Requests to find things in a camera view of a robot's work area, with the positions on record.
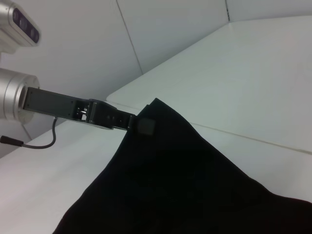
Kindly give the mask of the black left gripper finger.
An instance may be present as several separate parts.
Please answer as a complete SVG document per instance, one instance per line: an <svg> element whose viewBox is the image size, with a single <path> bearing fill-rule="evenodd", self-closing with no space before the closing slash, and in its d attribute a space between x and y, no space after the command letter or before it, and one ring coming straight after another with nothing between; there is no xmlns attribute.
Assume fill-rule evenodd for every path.
<svg viewBox="0 0 312 234"><path fill-rule="evenodd" d="M114 128L145 136L152 136L155 131L155 126L156 121L153 119L138 117L120 110L114 113Z"/></svg>

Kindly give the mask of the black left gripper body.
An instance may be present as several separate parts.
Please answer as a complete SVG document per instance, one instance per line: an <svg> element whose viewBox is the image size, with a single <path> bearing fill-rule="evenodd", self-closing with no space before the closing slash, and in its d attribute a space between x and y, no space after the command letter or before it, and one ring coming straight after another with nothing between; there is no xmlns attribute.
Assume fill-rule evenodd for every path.
<svg viewBox="0 0 312 234"><path fill-rule="evenodd" d="M113 129L110 122L112 116L105 111L116 110L103 101L62 95L38 88L28 88L23 109L110 130Z"/></svg>

